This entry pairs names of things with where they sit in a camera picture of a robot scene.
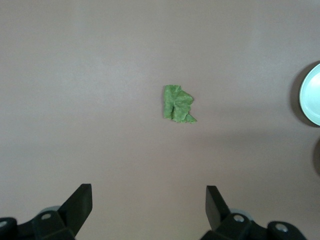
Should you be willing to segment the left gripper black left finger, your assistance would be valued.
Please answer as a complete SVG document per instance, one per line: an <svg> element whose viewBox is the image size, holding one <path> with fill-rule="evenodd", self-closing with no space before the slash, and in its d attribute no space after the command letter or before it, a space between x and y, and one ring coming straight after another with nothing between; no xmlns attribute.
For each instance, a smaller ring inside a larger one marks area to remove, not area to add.
<svg viewBox="0 0 320 240"><path fill-rule="evenodd" d="M36 240L74 240L93 209L92 185L81 184L57 209L32 220Z"/></svg>

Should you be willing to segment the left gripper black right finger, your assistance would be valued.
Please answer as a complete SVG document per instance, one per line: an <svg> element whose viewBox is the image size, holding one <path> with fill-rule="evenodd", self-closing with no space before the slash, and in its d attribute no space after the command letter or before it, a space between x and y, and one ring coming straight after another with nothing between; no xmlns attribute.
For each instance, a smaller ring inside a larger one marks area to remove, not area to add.
<svg viewBox="0 0 320 240"><path fill-rule="evenodd" d="M267 230L242 213L232 213L216 186L207 186L205 212L211 230L203 240L266 240Z"/></svg>

